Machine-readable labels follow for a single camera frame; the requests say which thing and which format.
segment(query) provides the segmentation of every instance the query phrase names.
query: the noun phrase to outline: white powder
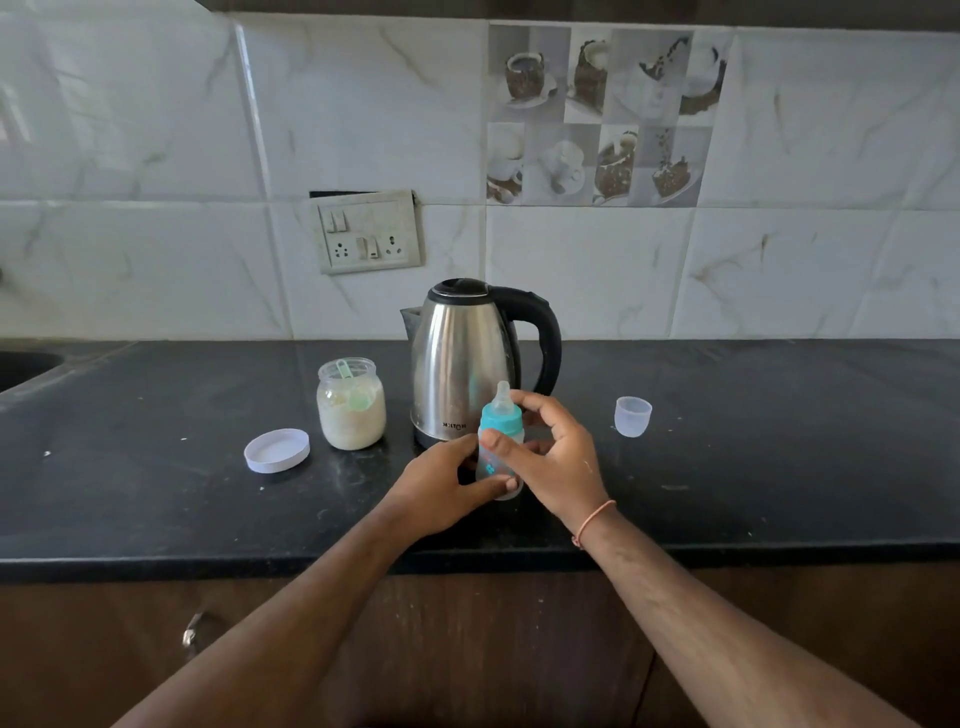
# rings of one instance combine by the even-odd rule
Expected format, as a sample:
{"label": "white powder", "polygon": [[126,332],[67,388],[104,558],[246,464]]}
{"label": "white powder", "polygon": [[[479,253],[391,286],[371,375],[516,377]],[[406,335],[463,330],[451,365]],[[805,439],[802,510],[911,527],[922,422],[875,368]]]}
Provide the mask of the white powder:
{"label": "white powder", "polygon": [[[320,427],[326,441],[337,449],[368,448],[381,437],[387,426],[387,404],[383,384],[376,376],[354,378],[352,387],[343,390],[317,390]],[[365,403],[370,406],[359,409]]]}

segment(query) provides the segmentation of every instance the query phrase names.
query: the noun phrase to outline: electric kettle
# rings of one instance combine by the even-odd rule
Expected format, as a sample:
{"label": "electric kettle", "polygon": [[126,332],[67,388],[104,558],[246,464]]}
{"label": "electric kettle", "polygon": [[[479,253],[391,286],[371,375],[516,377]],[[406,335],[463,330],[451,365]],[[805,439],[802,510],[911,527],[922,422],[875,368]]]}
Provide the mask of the electric kettle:
{"label": "electric kettle", "polygon": [[560,326],[550,304],[536,294],[449,279],[430,289],[423,306],[400,313],[413,342],[410,419],[425,448],[476,432],[498,381],[520,385],[514,321],[529,322],[540,333],[543,363],[534,391],[548,395],[557,383]]}

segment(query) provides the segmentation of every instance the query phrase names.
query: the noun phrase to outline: wooden cabinet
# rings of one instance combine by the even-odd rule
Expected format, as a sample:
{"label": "wooden cabinet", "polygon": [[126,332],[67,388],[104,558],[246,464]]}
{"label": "wooden cabinet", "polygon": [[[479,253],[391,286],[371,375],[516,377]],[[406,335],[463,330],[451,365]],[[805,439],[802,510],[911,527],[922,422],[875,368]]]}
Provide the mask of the wooden cabinet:
{"label": "wooden cabinet", "polygon": [[[697,576],[924,728],[960,725],[960,565],[718,569]],[[706,724],[658,658],[637,728]]]}
{"label": "wooden cabinet", "polygon": [[[926,728],[960,724],[960,565],[698,571]],[[236,623],[281,580],[0,587],[0,725],[100,728],[177,670],[200,610]],[[602,573],[384,579],[304,726],[703,721]]]}

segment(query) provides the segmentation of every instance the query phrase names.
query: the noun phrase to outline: jar of milk powder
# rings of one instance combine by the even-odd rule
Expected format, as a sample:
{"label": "jar of milk powder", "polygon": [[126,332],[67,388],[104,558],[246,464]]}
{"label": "jar of milk powder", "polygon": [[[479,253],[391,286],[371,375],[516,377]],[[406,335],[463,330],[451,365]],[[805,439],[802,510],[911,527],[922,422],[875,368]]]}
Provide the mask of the jar of milk powder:
{"label": "jar of milk powder", "polygon": [[330,445],[360,449],[383,437],[387,405],[372,361],[359,356],[328,361],[317,374],[320,427]]}

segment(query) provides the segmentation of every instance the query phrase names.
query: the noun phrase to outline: switch plate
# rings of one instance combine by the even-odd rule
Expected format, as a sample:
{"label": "switch plate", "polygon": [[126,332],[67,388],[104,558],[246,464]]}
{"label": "switch plate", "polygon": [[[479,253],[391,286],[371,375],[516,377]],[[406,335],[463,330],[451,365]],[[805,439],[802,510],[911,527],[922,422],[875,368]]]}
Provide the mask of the switch plate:
{"label": "switch plate", "polygon": [[307,204],[324,274],[422,265],[412,191],[315,197]]}

